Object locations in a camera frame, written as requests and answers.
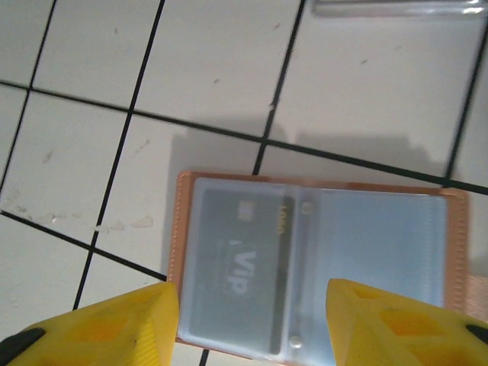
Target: stitching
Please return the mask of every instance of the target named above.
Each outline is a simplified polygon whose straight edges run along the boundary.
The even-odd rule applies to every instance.
[[[454,308],[458,310],[463,309],[464,293],[466,291],[464,284],[464,273],[467,273],[466,269],[466,251],[467,251],[467,200],[464,194],[458,195],[455,192],[449,190],[445,191],[446,195],[449,195],[455,199],[458,209],[457,220],[457,234],[456,234],[456,254],[454,258]]]
[[[172,241],[171,241],[171,254],[169,256],[170,258],[170,264],[169,264],[169,278],[173,280],[173,272],[175,270],[175,256],[176,256],[176,242],[178,241],[178,228],[179,228],[179,223],[180,223],[180,209],[181,209],[181,187],[183,185],[183,181],[186,177],[188,177],[190,174],[189,173],[182,173],[178,177],[178,183],[177,183],[177,194],[176,194],[176,212],[175,212],[175,225],[173,226],[173,235],[172,235]]]

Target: card holder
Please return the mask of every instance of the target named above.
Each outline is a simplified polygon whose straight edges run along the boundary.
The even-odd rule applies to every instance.
[[[466,227],[467,197],[456,190],[181,173],[169,263],[179,340],[333,364],[328,279],[463,311]]]

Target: black rubber tip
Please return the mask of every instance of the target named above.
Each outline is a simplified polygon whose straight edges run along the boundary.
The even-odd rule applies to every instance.
[[[5,338],[0,342],[0,366],[6,366],[44,334],[46,334],[44,329],[33,328]]]
[[[470,331],[470,333],[477,337],[481,342],[484,342],[485,345],[488,345],[488,328],[483,328],[482,326],[475,326],[474,324],[468,324],[466,329]]]

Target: tile floor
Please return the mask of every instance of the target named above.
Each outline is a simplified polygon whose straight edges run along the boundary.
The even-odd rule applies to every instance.
[[[0,34],[0,339],[164,279],[184,169],[467,189],[488,275],[486,57],[453,150],[483,19],[17,0]],[[174,365],[205,363],[255,362],[176,346]]]

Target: vip card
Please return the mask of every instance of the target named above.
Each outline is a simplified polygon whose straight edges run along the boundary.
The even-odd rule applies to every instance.
[[[280,351],[294,200],[281,190],[204,189],[188,245],[192,336]]]

